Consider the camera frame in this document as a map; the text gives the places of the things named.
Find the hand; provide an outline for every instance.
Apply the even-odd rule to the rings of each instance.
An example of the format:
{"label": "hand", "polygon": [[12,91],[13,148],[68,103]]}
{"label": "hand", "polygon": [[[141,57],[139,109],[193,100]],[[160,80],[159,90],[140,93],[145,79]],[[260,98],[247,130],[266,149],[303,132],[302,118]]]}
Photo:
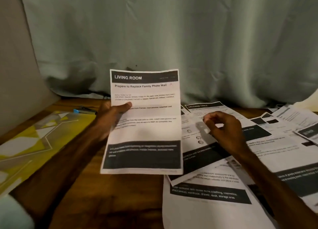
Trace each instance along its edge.
{"label": "hand", "polygon": [[[216,111],[205,115],[203,122],[217,142],[235,158],[252,153],[245,142],[241,123],[233,115]],[[224,126],[218,128],[216,123],[223,123]]]}
{"label": "hand", "polygon": [[98,114],[92,123],[100,140],[104,140],[110,133],[110,129],[116,123],[118,114],[125,113],[131,108],[131,102],[120,106],[111,106],[110,101],[103,102],[98,110]]}

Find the person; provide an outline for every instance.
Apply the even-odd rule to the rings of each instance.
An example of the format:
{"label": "person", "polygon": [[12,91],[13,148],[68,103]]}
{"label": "person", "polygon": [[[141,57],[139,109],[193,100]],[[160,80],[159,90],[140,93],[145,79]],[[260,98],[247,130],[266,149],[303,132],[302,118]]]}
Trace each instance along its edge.
{"label": "person", "polygon": [[[10,193],[10,198],[14,199],[11,203],[18,202],[14,206],[20,206],[16,211],[24,217],[30,215],[38,228],[47,226],[54,208],[81,170],[101,146],[105,146],[118,114],[125,113],[131,106],[130,102],[121,106],[111,106],[110,102],[101,104],[96,119],[84,131]],[[239,120],[218,111],[205,115],[203,121],[210,128],[210,134],[241,163],[259,186],[282,228],[318,228],[318,216],[249,149]],[[216,123],[224,126],[217,128]],[[6,220],[6,224],[18,223],[16,218],[1,218],[0,215],[0,223],[2,220]]]}

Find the white triangle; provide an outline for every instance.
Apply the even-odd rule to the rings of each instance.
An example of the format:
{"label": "white triangle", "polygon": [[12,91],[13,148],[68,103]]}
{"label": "white triangle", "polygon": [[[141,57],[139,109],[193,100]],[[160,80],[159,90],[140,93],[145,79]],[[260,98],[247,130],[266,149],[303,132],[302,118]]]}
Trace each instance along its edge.
{"label": "white triangle", "polygon": [[63,114],[58,114],[61,118],[63,118],[65,115],[67,115],[69,113],[63,113]]}
{"label": "white triangle", "polygon": [[53,127],[48,127],[48,128],[42,128],[42,129],[37,129],[37,133],[40,137],[40,139],[42,139],[45,135],[47,135],[47,133],[49,133],[51,130],[53,130],[56,126]]}

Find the light blue sleeve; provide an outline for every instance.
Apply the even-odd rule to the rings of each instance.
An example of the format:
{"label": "light blue sleeve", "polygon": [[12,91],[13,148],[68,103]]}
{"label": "light blue sleeve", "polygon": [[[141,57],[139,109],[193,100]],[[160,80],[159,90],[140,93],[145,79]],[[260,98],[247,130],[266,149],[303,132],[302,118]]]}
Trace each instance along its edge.
{"label": "light blue sleeve", "polygon": [[0,198],[1,229],[34,229],[34,222],[25,209],[10,195]]}

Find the forearm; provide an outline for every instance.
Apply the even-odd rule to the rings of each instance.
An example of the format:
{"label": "forearm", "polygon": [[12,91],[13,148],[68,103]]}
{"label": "forearm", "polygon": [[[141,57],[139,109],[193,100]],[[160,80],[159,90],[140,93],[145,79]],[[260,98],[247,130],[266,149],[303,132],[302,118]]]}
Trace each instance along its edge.
{"label": "forearm", "polygon": [[99,138],[99,128],[93,123],[11,192],[36,224],[50,221],[64,194],[105,143]]}
{"label": "forearm", "polygon": [[236,156],[259,187],[282,228],[318,228],[318,216],[252,152]]}

